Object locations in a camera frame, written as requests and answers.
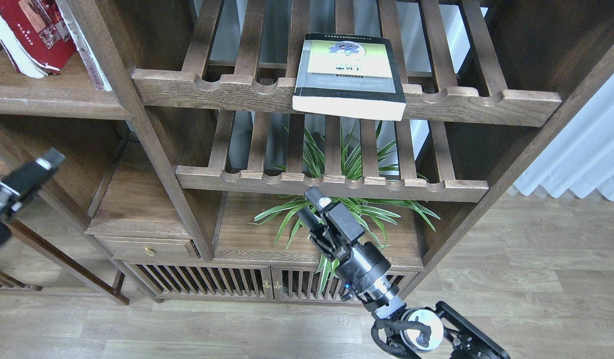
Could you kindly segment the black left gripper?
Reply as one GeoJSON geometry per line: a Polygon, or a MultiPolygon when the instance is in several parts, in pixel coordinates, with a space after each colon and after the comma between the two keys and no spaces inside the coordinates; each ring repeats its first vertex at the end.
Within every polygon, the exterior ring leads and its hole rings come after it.
{"type": "Polygon", "coordinates": [[[49,181],[65,161],[65,155],[51,148],[35,161],[13,170],[0,182],[0,248],[12,237],[7,226],[22,207],[21,200],[32,196],[49,181]]]}

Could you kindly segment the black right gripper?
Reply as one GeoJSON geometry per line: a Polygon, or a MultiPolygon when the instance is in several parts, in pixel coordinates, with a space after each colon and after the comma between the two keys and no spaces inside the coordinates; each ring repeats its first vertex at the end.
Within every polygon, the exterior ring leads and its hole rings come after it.
{"type": "Polygon", "coordinates": [[[357,298],[363,303],[388,303],[393,286],[387,280],[391,264],[371,242],[361,244],[364,228],[343,203],[333,203],[317,186],[305,191],[305,198],[316,208],[297,211],[309,230],[309,238],[332,263],[343,293],[341,300],[357,298]]]}

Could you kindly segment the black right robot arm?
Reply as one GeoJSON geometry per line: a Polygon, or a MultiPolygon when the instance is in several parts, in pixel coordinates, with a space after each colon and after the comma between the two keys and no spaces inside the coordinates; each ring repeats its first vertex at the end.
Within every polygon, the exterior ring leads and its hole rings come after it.
{"type": "Polygon", "coordinates": [[[446,339],[453,359],[508,358],[500,345],[445,302],[437,302],[436,309],[407,308],[398,287],[387,279],[389,261],[373,243],[359,242],[364,228],[347,207],[332,202],[317,187],[307,190],[305,197],[316,211],[304,208],[298,215],[314,245],[337,263],[335,272],[345,290],[342,300],[355,297],[371,312],[371,336],[378,347],[397,358],[416,359],[446,339]]]}

